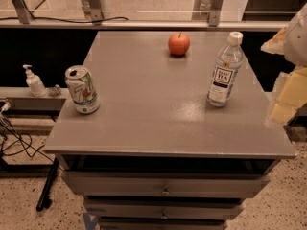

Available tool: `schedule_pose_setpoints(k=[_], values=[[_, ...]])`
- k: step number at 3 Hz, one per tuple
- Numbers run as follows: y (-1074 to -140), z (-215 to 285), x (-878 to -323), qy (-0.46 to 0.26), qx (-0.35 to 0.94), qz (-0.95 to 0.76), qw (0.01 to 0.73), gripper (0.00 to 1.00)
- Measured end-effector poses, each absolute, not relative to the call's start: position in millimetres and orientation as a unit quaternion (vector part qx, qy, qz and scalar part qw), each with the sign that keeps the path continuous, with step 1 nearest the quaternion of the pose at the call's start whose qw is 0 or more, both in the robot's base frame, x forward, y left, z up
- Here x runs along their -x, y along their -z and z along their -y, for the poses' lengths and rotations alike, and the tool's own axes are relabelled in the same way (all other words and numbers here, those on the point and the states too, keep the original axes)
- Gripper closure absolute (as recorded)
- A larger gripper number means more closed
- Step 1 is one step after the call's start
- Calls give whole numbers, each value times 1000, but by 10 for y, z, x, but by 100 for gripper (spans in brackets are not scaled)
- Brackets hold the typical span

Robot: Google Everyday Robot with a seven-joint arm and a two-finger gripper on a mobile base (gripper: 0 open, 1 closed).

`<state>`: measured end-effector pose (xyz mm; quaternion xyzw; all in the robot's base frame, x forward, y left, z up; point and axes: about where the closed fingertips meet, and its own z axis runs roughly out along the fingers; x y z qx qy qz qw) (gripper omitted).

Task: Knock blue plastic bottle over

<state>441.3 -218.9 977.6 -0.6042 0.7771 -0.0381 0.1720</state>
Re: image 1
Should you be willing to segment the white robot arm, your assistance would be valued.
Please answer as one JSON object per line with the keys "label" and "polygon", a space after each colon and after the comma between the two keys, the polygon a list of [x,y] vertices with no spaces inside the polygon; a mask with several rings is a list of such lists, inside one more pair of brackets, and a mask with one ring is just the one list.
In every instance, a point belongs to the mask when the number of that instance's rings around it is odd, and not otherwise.
{"label": "white robot arm", "polygon": [[284,58],[307,66],[307,4],[290,21],[284,37]]}

